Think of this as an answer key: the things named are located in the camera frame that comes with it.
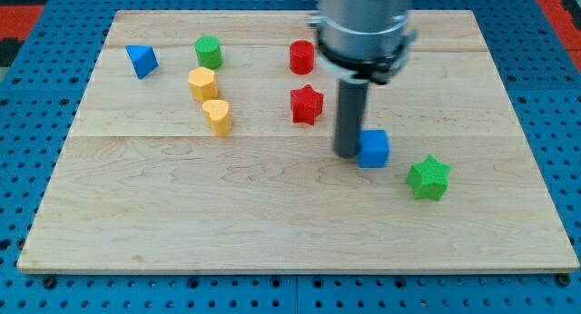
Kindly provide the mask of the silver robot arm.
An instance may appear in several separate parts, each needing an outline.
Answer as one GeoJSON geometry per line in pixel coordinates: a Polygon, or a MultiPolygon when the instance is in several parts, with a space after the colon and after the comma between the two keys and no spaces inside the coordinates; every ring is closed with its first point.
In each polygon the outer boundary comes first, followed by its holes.
{"type": "Polygon", "coordinates": [[[412,0],[319,0],[309,25],[319,55],[339,78],[384,85],[398,74],[418,32],[410,30],[412,0]]]}

